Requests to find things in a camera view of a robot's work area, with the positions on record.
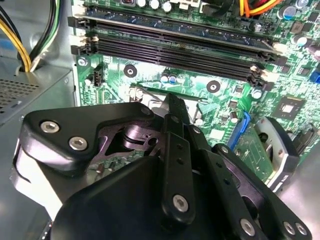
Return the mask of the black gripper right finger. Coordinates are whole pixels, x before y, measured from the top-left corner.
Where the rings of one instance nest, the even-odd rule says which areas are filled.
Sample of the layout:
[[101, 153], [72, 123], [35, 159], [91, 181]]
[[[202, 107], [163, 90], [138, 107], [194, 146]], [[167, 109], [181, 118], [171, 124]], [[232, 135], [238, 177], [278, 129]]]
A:
[[225, 144], [210, 147], [202, 131], [184, 127], [191, 158], [212, 184], [228, 240], [310, 240], [312, 234]]

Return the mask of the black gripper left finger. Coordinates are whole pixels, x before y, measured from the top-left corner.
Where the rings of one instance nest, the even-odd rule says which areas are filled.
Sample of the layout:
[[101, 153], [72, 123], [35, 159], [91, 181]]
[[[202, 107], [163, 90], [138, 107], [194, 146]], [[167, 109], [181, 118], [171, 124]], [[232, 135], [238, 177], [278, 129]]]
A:
[[161, 209], [168, 227], [196, 217], [185, 102], [168, 94], [158, 108], [140, 102], [57, 108], [26, 115], [14, 155], [14, 187], [53, 223], [78, 191], [143, 157], [163, 166]]

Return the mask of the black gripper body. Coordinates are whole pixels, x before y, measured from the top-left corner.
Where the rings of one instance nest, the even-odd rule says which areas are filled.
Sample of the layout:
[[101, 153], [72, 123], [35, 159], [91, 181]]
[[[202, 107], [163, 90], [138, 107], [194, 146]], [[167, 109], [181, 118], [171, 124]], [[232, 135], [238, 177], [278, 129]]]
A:
[[163, 165], [143, 157], [73, 194], [52, 225], [53, 240], [219, 240], [208, 186], [193, 174], [196, 217], [169, 229], [161, 207]]

